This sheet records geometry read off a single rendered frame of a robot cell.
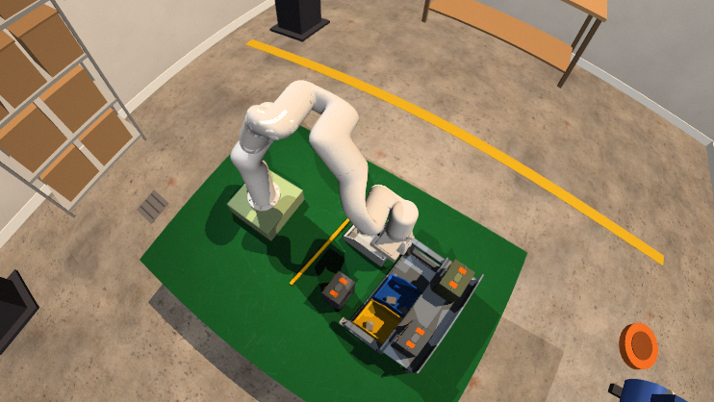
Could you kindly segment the yellow open bin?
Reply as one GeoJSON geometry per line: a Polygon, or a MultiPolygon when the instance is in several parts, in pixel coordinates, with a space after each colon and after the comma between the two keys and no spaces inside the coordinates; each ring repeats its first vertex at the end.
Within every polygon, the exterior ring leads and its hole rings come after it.
{"type": "Polygon", "coordinates": [[[371,299],[368,305],[354,319],[353,323],[383,344],[402,319],[386,306],[371,299]],[[373,331],[365,329],[366,321],[373,321],[373,331]]]}

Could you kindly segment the blue open bin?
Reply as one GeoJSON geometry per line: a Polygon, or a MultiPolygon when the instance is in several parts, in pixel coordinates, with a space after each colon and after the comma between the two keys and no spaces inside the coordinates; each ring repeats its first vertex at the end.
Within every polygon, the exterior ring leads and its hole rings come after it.
{"type": "Polygon", "coordinates": [[[399,308],[406,306],[409,312],[421,294],[422,291],[417,289],[408,281],[391,274],[372,299],[382,305],[385,305],[401,318],[404,318],[405,314],[403,314],[399,308]],[[386,302],[387,296],[396,297],[395,305],[391,305],[386,302]]]}

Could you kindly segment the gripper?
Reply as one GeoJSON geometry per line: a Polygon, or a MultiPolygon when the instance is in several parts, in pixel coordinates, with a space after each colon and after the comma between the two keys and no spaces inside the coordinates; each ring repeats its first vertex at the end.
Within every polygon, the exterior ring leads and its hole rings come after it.
{"type": "MultiPolygon", "coordinates": [[[[388,221],[387,221],[386,224],[384,225],[382,231],[378,234],[379,238],[381,238],[381,236],[385,233],[387,224],[388,224],[388,221]]],[[[411,255],[411,252],[410,252],[410,249],[409,249],[410,246],[411,246],[411,244],[412,244],[412,240],[411,240],[411,239],[407,239],[407,240],[405,240],[405,241],[402,241],[402,243],[399,245],[399,247],[396,249],[396,251],[397,251],[398,253],[400,253],[400,255],[406,255],[406,256],[409,257],[409,256],[411,255]],[[409,248],[408,248],[408,247],[409,247],[409,248]]]]}

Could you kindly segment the yellow bar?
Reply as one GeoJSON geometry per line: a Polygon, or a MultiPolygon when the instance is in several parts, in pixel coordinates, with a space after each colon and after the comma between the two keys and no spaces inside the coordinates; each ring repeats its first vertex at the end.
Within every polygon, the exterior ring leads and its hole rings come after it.
{"type": "Polygon", "coordinates": [[[293,285],[293,283],[301,276],[301,274],[310,266],[310,264],[319,256],[319,254],[327,247],[327,245],[335,238],[337,234],[340,233],[340,231],[344,228],[344,226],[349,222],[350,220],[347,219],[343,225],[334,233],[334,235],[321,247],[321,249],[316,253],[316,255],[298,272],[298,274],[290,281],[290,284],[293,285]]]}

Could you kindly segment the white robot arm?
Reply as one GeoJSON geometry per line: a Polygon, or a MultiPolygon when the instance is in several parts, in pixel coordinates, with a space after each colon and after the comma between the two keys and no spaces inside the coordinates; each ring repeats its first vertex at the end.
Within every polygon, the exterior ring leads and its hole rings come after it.
{"type": "Polygon", "coordinates": [[[344,214],[369,236],[379,234],[389,216],[385,233],[380,239],[374,237],[370,246],[395,262],[402,241],[414,239],[418,208],[381,185],[373,186],[366,198],[368,163],[350,137],[359,115],[342,98],[312,83],[294,81],[273,104],[248,109],[230,158],[242,175],[250,206],[267,211],[278,203],[280,189],[262,158],[275,140],[292,135],[311,110],[321,116],[309,142],[339,182],[344,214]]]}

